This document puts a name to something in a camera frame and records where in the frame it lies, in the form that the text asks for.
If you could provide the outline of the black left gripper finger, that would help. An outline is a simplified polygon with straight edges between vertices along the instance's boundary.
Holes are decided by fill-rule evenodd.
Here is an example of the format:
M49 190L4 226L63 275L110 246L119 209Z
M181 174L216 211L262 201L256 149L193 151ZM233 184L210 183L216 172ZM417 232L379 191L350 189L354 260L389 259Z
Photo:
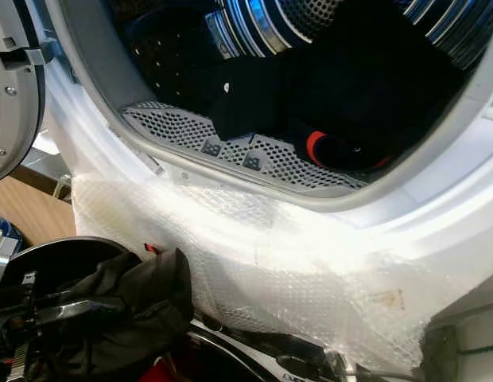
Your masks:
M39 310L39 325L46 326L72 320L87 321L122 313L119 298L83 298Z

